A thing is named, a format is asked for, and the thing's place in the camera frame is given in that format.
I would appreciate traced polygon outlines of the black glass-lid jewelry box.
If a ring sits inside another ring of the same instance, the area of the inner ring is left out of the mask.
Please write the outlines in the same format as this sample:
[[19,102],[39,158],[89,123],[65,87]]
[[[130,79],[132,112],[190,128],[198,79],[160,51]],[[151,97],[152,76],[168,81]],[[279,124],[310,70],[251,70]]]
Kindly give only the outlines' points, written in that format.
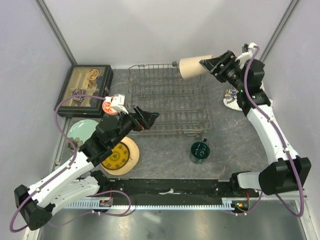
[[108,64],[75,64],[64,81],[57,103],[68,97],[57,114],[66,118],[101,118],[102,101],[95,98],[109,94],[113,70]]

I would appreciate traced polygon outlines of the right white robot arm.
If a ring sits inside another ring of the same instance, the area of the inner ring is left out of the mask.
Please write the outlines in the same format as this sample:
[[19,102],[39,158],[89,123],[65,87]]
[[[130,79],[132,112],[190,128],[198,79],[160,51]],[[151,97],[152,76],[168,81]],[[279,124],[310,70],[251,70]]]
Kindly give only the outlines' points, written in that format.
[[236,173],[237,179],[229,184],[230,193],[240,197],[247,189],[261,190],[266,195],[302,192],[312,165],[289,144],[276,121],[270,99],[261,89],[264,63],[252,52],[236,57],[230,50],[199,63],[219,82],[236,88],[237,104],[255,128],[268,159],[267,168],[261,172]]

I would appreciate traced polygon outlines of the beige bird plate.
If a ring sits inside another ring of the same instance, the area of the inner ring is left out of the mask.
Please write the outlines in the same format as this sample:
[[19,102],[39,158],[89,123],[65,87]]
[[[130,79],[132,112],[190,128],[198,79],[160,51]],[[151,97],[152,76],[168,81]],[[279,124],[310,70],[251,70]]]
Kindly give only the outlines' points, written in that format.
[[127,174],[129,171],[131,171],[136,166],[136,164],[138,163],[139,158],[140,158],[139,147],[131,138],[126,136],[120,142],[126,144],[128,146],[129,151],[130,151],[130,157],[129,157],[129,160],[126,163],[126,165],[118,170],[108,170],[108,169],[105,169],[104,167],[102,167],[102,165],[100,164],[101,167],[107,173],[109,173],[110,175],[113,175],[113,176],[122,176],[124,174]]

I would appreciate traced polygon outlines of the crumpled white printed cloth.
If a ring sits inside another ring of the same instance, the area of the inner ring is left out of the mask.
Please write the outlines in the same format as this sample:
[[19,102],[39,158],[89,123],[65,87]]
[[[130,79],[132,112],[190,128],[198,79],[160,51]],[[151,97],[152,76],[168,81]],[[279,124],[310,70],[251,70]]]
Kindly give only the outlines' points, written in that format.
[[223,98],[223,104],[232,110],[240,112],[244,111],[245,114],[247,114],[250,109],[255,109],[256,105],[273,106],[274,101],[265,93],[263,84],[258,88],[249,87],[248,93],[254,104],[249,100],[245,89],[238,91],[234,86],[232,86],[226,90]]

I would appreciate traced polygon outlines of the red patterned small bowl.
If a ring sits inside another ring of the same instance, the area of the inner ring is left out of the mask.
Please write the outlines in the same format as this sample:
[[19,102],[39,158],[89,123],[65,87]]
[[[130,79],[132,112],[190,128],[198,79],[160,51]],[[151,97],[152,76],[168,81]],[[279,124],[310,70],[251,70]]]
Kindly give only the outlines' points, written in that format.
[[106,96],[102,103],[102,110],[108,115],[116,115],[120,112],[117,96]]

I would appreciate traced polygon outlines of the dark green mug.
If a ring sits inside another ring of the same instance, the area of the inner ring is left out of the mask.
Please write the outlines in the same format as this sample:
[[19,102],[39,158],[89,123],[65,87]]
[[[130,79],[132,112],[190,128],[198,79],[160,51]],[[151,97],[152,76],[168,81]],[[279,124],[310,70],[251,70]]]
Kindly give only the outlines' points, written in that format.
[[194,142],[190,147],[189,158],[195,164],[202,164],[206,161],[211,153],[211,149],[207,144],[207,139]]

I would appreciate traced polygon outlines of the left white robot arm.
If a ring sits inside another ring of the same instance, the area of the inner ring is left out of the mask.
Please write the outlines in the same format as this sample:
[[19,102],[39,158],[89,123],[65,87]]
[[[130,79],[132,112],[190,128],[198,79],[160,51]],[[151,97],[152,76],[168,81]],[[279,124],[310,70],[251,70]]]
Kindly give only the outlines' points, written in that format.
[[110,185],[102,180],[104,175],[100,170],[78,183],[73,181],[112,155],[115,146],[131,131],[149,130],[160,115],[138,106],[133,110],[104,116],[72,158],[37,183],[19,185],[14,190],[17,207],[14,215],[21,215],[25,226],[34,231],[46,225],[60,209],[81,198],[95,194],[106,196]]

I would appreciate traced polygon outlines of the yellow patterned plate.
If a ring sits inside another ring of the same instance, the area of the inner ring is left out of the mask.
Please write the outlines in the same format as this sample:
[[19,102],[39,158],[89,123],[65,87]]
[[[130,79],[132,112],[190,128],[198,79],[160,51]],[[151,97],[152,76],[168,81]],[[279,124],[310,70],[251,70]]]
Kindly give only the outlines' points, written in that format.
[[120,142],[112,149],[112,154],[108,156],[101,165],[107,170],[119,170],[127,164],[129,158],[130,150],[128,146]]

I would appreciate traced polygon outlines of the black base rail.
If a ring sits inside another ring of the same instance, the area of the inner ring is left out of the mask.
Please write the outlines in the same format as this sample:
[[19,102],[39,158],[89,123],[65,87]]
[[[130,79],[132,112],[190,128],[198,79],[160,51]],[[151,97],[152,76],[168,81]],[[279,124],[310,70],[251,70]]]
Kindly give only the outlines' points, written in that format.
[[257,198],[259,193],[253,189],[236,187],[233,179],[219,181],[215,179],[141,179],[141,178],[107,178],[100,171],[90,173],[97,179],[98,192],[121,191],[131,200],[136,196],[206,196],[212,198],[228,198],[246,201]]

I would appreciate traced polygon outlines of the beige paper cup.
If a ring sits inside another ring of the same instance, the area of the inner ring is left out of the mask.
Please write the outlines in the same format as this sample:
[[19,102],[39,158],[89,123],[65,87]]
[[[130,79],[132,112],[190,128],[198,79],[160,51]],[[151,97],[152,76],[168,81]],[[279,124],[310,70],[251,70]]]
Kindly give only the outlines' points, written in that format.
[[205,74],[207,70],[200,64],[201,60],[211,59],[212,55],[182,58],[179,61],[180,75],[184,80]]

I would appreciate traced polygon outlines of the mint green plate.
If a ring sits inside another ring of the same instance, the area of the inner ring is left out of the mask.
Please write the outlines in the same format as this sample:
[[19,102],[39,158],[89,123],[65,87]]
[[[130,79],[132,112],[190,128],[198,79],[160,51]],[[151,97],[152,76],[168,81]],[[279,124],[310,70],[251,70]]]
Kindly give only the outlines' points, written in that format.
[[76,143],[80,142],[84,144],[92,136],[97,125],[98,122],[92,119],[80,120],[71,126],[67,137]]

